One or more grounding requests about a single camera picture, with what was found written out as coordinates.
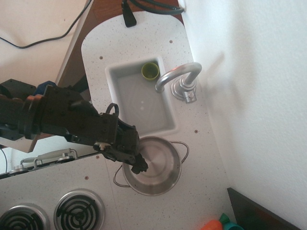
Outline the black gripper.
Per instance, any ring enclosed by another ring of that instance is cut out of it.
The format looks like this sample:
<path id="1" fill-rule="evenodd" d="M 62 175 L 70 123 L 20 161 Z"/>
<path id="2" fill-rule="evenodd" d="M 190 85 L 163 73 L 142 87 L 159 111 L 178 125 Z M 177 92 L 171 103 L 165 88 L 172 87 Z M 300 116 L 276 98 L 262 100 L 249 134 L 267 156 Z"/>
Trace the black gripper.
<path id="1" fill-rule="evenodd" d="M 131 126 L 118 118 L 116 114 L 103 113 L 101 131 L 107 134 L 107 139 L 94 143 L 94 150 L 112 161 L 132 165 L 134 174 L 146 172 L 148 164 L 139 153 L 139 134 L 135 126 Z"/>

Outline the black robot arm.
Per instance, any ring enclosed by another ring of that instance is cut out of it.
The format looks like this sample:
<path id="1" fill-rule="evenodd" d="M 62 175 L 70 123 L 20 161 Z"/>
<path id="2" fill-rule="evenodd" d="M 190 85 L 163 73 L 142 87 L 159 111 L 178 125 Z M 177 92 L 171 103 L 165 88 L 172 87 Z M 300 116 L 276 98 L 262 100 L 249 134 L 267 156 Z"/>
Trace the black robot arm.
<path id="1" fill-rule="evenodd" d="M 100 113 L 72 88 L 49 82 L 40 87 L 13 79 L 2 82 L 0 136 L 16 141 L 42 133 L 92 146 L 106 159 L 130 165 L 135 174 L 148 169 L 139 152 L 136 127 L 120 120 L 117 104 Z"/>

